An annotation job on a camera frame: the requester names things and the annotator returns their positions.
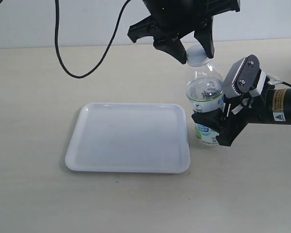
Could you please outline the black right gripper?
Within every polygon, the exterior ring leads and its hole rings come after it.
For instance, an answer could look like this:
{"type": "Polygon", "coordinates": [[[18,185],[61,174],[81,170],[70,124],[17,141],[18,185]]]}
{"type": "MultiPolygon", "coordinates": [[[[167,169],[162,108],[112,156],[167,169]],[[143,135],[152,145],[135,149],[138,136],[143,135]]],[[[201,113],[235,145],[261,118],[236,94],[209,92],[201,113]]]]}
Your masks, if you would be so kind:
{"type": "Polygon", "coordinates": [[[274,90],[269,90],[262,96],[253,99],[251,107],[242,108],[237,114],[228,113],[225,118],[221,109],[206,113],[193,113],[195,123],[204,125],[219,133],[220,146],[230,147],[236,137],[249,123],[273,124],[272,100],[274,90]]]}

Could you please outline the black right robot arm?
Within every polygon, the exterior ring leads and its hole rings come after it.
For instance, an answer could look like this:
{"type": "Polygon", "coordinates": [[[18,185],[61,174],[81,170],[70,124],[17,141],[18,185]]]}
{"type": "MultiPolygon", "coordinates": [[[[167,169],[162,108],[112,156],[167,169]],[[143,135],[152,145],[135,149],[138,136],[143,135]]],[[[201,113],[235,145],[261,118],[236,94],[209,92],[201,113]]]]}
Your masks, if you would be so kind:
{"type": "Polygon", "coordinates": [[[224,87],[225,108],[208,113],[193,113],[196,124],[213,129],[221,146],[230,147],[236,137],[248,124],[291,125],[291,85],[286,89],[276,89],[283,81],[267,76],[262,90],[251,94],[254,83],[236,81],[232,89],[224,87]]]}

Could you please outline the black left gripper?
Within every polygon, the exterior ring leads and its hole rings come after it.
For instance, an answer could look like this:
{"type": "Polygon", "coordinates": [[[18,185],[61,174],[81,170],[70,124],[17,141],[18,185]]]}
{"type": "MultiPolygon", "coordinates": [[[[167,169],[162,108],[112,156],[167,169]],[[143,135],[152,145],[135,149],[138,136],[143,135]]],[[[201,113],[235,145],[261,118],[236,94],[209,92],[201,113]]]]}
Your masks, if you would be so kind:
{"type": "Polygon", "coordinates": [[[213,58],[213,17],[240,11],[239,0],[145,0],[143,3],[150,16],[131,25],[128,37],[134,43],[143,37],[153,37],[155,49],[181,64],[187,63],[187,55],[180,38],[194,31],[207,57],[213,58]]]}

